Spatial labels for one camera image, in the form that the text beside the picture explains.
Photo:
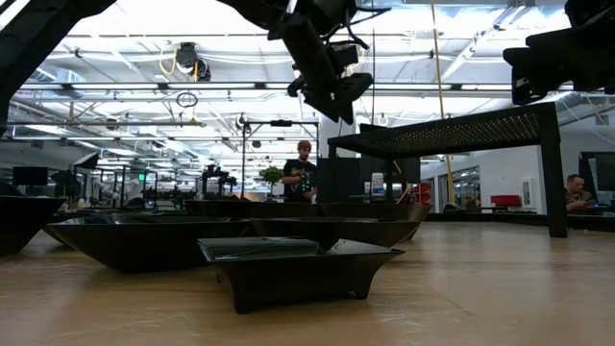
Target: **cable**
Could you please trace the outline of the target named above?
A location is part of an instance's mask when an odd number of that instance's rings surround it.
[[[358,44],[363,49],[369,49],[367,43],[365,43],[362,39],[358,38],[355,33],[353,33],[353,28],[350,25],[350,11],[346,11],[346,18],[344,20],[344,26],[348,30],[348,35],[355,41],[355,44]]]
[[[601,134],[597,133],[597,132],[596,132],[596,131],[594,131],[592,128],[590,128],[589,126],[587,126],[587,125],[586,125],[586,124],[582,121],[582,119],[581,119],[581,118],[579,118],[579,117],[578,117],[578,116],[577,116],[577,115],[573,112],[573,110],[571,110],[571,109],[570,109],[570,107],[568,107],[568,105],[566,105],[566,102],[561,101],[561,103],[564,105],[564,107],[566,108],[566,110],[568,110],[568,111],[570,112],[570,114],[572,114],[572,115],[573,115],[573,117],[574,117],[574,118],[575,118],[575,119],[576,119],[576,120],[577,120],[577,121],[578,121],[578,122],[579,122],[579,123],[580,123],[580,124],[581,124],[581,125],[585,128],[585,129],[587,129],[587,130],[589,130],[589,131],[593,132],[593,133],[594,133],[594,135],[596,135],[596,136],[598,136],[598,137],[600,137],[600,138],[602,138],[602,139],[606,140],[607,142],[609,142],[609,143],[611,143],[611,144],[615,145],[615,141],[613,141],[613,140],[611,140],[611,139],[608,139],[607,137],[605,137],[605,136],[603,136],[603,135],[601,135]]]
[[[372,10],[374,9],[374,0],[372,0]],[[376,26],[372,25],[372,125],[374,125],[374,113],[376,112]]]
[[[435,0],[431,0],[431,19],[433,20],[433,45],[435,49],[435,68],[438,77],[438,98],[440,99],[440,118],[442,120],[444,117],[444,98],[442,96],[442,74],[440,70],[440,50],[438,49],[438,29],[435,22]],[[453,203],[455,201],[455,189],[453,187],[453,172],[451,168],[451,156],[445,155],[446,157],[446,170],[448,176],[449,183],[449,203]]]
[[[389,8],[389,9],[386,9],[386,11],[376,12],[376,14],[372,14],[372,15],[370,15],[370,16],[368,16],[368,17],[363,18],[363,19],[358,19],[358,20],[355,20],[354,22],[351,22],[351,23],[350,23],[350,25],[357,25],[357,24],[360,24],[360,23],[362,23],[362,22],[368,21],[368,20],[370,20],[370,19],[374,19],[374,18],[376,18],[376,17],[378,17],[378,16],[381,16],[381,15],[383,15],[383,14],[385,14],[385,13],[389,12],[389,11],[391,11],[391,9],[390,9],[390,8]]]
[[[606,121],[604,121],[603,117],[600,115],[600,112],[596,109],[596,106],[594,105],[592,100],[589,98],[589,96],[585,95],[585,98],[587,99],[589,104],[592,106],[592,111],[594,111],[594,114],[600,119],[600,122],[602,122],[604,126],[608,127],[608,124],[606,123]],[[611,133],[612,136],[615,137],[615,133],[613,132],[613,130],[610,129],[610,127],[608,128],[608,131]]]
[[[364,8],[361,6],[357,6],[357,11],[359,12],[371,12],[371,13],[385,13],[385,12],[389,12],[391,11],[391,8],[384,8],[384,9],[374,9],[374,0],[372,0],[372,7],[371,8]]]
[[[164,53],[163,50],[160,50],[160,56],[162,56],[162,53]],[[175,72],[175,64],[177,63],[177,49],[175,49],[173,51],[173,66],[171,66],[171,70],[167,71],[164,66],[162,65],[162,58],[158,59],[158,65],[160,66],[160,71],[162,71],[162,73],[164,73],[165,75],[172,75],[173,72]]]

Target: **seated man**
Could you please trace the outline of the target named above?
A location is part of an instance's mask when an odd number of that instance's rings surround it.
[[[587,210],[596,203],[591,193],[584,191],[585,180],[578,174],[573,174],[566,180],[566,211],[576,212]]]

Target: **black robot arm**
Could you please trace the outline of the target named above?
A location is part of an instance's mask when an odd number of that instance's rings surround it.
[[[335,32],[350,27],[355,16],[355,0],[218,0],[233,7],[245,19],[269,31],[268,38],[281,39],[300,72],[288,87],[297,97],[301,91],[306,103],[333,121],[354,122],[353,102],[373,83],[369,73],[342,76],[346,66],[358,62],[354,41],[329,42]],[[390,9],[364,10],[382,13]]]
[[[512,66],[512,102],[525,105],[572,81],[576,91],[615,94],[615,0],[568,0],[571,28],[526,38],[504,50]]]

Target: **metal beam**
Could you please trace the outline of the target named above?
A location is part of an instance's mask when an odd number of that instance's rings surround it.
[[[11,97],[81,19],[115,0],[30,0],[0,32],[0,135]]]
[[[494,20],[491,27],[476,33],[470,43],[468,43],[468,45],[463,48],[461,52],[459,52],[453,61],[449,63],[447,68],[442,71],[442,82],[445,82],[447,78],[451,77],[468,59],[471,59],[481,44],[484,44],[489,41],[489,39],[493,38],[503,26],[508,26],[512,24],[513,21],[521,18],[528,10],[528,8],[509,7],[502,12],[496,20]],[[432,82],[437,83],[437,81],[438,79],[435,77]]]

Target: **man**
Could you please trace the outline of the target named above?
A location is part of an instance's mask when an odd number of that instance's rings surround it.
[[[566,180],[566,211],[575,212],[587,210],[589,205],[595,204],[592,194],[584,191],[585,180],[578,174],[573,174]]]
[[[316,187],[313,185],[316,176],[316,166],[308,161],[311,153],[311,144],[307,140],[302,140],[297,145],[299,158],[289,160],[284,166],[284,196],[286,202],[311,203],[312,197],[316,194]]]

